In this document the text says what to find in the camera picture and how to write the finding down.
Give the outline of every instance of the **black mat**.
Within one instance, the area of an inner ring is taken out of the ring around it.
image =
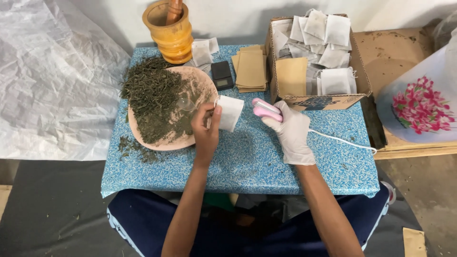
[[[0,257],[138,257],[106,218],[114,196],[100,195],[104,165],[22,161],[0,222]],[[398,190],[397,196],[368,241],[366,256],[402,257],[402,227],[421,230]]]

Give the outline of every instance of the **white wall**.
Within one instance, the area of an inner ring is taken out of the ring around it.
[[[130,55],[152,46],[141,16],[151,0],[70,0]],[[304,15],[310,8],[346,13],[352,30],[421,27],[457,10],[457,0],[184,0],[196,38],[224,44],[263,43],[272,17]]]

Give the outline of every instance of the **pink heat sealer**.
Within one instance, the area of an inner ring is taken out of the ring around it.
[[[270,117],[279,122],[282,122],[281,110],[265,102],[260,98],[252,99],[252,106],[254,107],[253,112],[259,117]]]

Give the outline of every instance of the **dark blue pants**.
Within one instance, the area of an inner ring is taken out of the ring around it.
[[[361,246],[365,245],[381,214],[387,211],[388,189],[373,198],[365,195],[335,196]],[[139,189],[120,191],[108,205],[110,224],[144,257],[160,256],[165,235],[177,205],[153,192]],[[254,240],[227,230],[207,218],[200,218],[191,256],[328,256],[305,211],[284,222],[277,231]]]

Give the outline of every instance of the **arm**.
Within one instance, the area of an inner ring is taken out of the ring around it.
[[[192,119],[197,155],[175,215],[165,236],[162,256],[189,256],[197,233],[208,167],[219,142],[222,108],[216,107],[211,127],[206,127],[213,103],[204,103]]]
[[[314,224],[329,255],[364,256],[352,226],[317,169],[313,152],[307,146],[308,116],[290,109],[284,101],[277,102],[275,106],[281,110],[283,122],[266,117],[262,121],[276,131],[284,152],[284,162],[296,166]]]
[[[364,256],[351,224],[314,165],[296,165],[314,224],[330,256]]]

